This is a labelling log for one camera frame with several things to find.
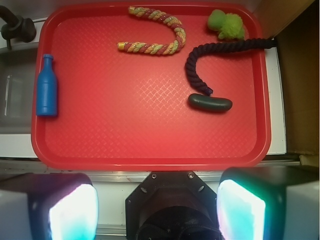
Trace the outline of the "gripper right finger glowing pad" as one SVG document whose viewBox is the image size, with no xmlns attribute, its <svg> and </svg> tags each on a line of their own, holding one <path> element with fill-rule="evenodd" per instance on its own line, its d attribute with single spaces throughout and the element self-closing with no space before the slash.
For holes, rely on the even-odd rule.
<svg viewBox="0 0 320 240">
<path fill-rule="evenodd" d="M 221 175 L 216 208 L 225 240 L 318 240 L 319 168 L 230 167 Z"/>
</svg>

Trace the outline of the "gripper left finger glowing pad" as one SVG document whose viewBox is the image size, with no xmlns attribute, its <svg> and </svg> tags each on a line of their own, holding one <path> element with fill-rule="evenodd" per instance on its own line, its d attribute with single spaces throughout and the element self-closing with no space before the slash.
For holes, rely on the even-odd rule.
<svg viewBox="0 0 320 240">
<path fill-rule="evenodd" d="M 93 240 L 98 193 L 84 173 L 0 176 L 2 240 Z"/>
</svg>

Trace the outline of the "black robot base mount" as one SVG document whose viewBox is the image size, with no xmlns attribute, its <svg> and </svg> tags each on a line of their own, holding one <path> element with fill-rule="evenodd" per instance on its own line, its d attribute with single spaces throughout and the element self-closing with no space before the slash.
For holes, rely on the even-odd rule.
<svg viewBox="0 0 320 240">
<path fill-rule="evenodd" d="M 128 240 L 221 240 L 217 194 L 193 171 L 152 171 L 125 200 Z"/>
</svg>

